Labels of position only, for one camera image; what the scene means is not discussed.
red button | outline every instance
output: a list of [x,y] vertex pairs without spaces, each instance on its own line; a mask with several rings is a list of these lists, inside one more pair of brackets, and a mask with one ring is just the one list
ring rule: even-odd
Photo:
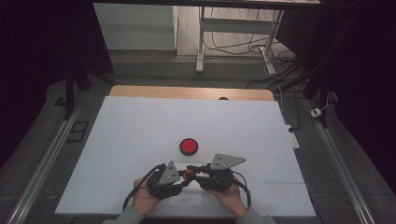
[[180,143],[180,151],[186,156],[192,156],[198,150],[198,143],[192,138],[186,138]]

hand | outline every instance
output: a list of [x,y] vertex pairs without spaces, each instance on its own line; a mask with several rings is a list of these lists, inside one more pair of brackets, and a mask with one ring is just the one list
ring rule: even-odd
[[236,219],[241,218],[248,211],[242,204],[241,195],[239,194],[239,187],[235,184],[232,184],[229,189],[223,192],[215,191],[213,189],[204,189],[204,191],[215,196],[219,200],[221,206],[231,212],[236,217]]
[[[134,188],[140,183],[141,180],[142,178],[136,179],[134,181]],[[159,199],[149,193],[146,180],[132,198],[132,208],[136,209],[140,214],[145,216],[154,210],[155,206],[157,206],[159,202]]]

person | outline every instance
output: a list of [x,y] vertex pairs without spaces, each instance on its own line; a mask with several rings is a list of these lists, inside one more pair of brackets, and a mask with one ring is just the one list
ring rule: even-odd
[[[142,178],[134,181],[136,187]],[[241,201],[239,187],[233,184],[223,192],[212,189],[204,189],[206,192],[215,196],[221,206],[227,209],[236,218],[236,224],[276,224],[272,217],[261,217],[251,206],[246,208]],[[160,202],[149,193],[147,181],[136,192],[132,198],[132,206],[127,206],[115,220],[106,220],[102,224],[138,224],[148,215]]]

sleeve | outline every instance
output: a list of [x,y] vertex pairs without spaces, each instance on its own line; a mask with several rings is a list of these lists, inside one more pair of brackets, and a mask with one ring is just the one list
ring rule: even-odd
[[261,217],[252,207],[249,207],[247,213],[236,220],[236,224],[275,224],[275,222],[272,217]]
[[127,206],[116,220],[106,220],[102,224],[138,224],[143,218],[136,209]]

floor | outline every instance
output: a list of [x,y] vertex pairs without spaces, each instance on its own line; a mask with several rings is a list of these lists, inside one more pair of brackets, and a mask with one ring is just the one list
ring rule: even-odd
[[[238,11],[243,17],[246,11]],[[254,11],[250,11],[249,17],[254,18]],[[213,14],[226,16],[227,13],[221,9],[215,9]],[[205,42],[211,42],[211,36],[206,34]],[[220,37],[215,34],[218,45],[238,43],[238,41],[249,40],[250,35],[241,35],[235,42],[231,37]],[[168,53],[153,52],[111,52],[111,60],[115,75],[111,76],[122,85],[149,85],[149,86],[186,86],[186,87],[209,87],[209,88],[241,88],[268,89],[276,78],[268,78],[263,70],[264,64],[260,57],[253,53],[249,57],[224,58],[225,54],[218,54],[207,50],[205,59],[205,71],[201,75],[195,73],[194,55],[196,47],[178,52],[180,56]],[[276,63],[276,71],[288,68],[289,63]],[[302,71],[296,70],[282,82],[292,80],[299,76]],[[59,216],[54,210],[62,197],[68,177],[72,174],[78,161],[79,154],[89,136],[92,125],[104,98],[108,95],[110,87],[98,79],[89,75],[92,87],[88,92],[76,90],[77,96],[86,96],[85,104],[81,105],[77,117],[77,124],[87,124],[86,132],[70,133],[64,142],[62,149],[53,164],[48,177],[38,193],[35,202],[24,223],[101,223],[112,216],[103,217],[74,217]],[[318,215],[309,218],[284,218],[275,217],[276,223],[361,223],[356,215],[351,198],[345,191],[344,185],[337,174],[334,164],[329,156],[316,127],[315,121],[309,115],[312,109],[302,97],[304,83],[276,94],[276,99],[282,102],[285,120],[295,131],[300,143],[300,148],[295,150],[299,161],[308,192],[311,196],[314,208]],[[25,135],[14,155],[0,170],[0,223],[6,223],[9,215],[21,197],[26,185],[29,183],[35,168],[40,163],[46,150],[49,148],[56,131],[63,123],[64,118],[64,82],[58,82],[48,89],[47,102],[43,106],[40,115],[32,125],[28,134]],[[375,169],[369,158],[361,149],[359,144],[350,135],[343,124],[338,120],[333,109],[336,101],[331,98],[328,106],[328,130],[332,135],[335,145],[344,158],[350,173],[359,187],[364,200],[367,202],[373,214],[375,223],[396,223],[396,197],[391,192],[386,182]],[[233,223],[233,220],[194,220],[194,219],[162,219],[161,223]],[[156,223],[157,219],[146,219],[144,223]]]

